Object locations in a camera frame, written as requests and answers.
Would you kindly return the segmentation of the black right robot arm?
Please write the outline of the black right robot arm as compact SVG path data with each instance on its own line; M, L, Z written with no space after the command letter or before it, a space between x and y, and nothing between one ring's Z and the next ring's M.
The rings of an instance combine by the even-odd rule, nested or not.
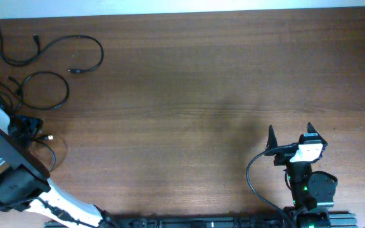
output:
M269 126L266 155L274 157L275 166L285 167L286 184L294 204L285 212L297 227L331 226L328 208L334 206L338 179L327 172L312 170L312 164L322 158L327 145L311 123L297 142L285 146L278 145L274 129Z

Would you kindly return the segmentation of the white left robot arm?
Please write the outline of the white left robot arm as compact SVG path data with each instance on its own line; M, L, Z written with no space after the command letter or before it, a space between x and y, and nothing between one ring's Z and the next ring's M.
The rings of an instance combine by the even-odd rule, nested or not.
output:
M16 115L0 96L0 211L28 211L65 227L116 227L108 212L59 188L50 171L29 151L43 121Z

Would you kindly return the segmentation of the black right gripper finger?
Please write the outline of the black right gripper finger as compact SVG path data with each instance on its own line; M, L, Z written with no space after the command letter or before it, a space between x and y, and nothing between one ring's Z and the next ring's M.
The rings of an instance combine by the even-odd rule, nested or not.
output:
M276 135L274 133L273 126L270 125L268 129L268 139L266 144L266 150L275 149L278 147Z
M307 133L317 134L317 130L313 127L313 125L310 122L307 124Z

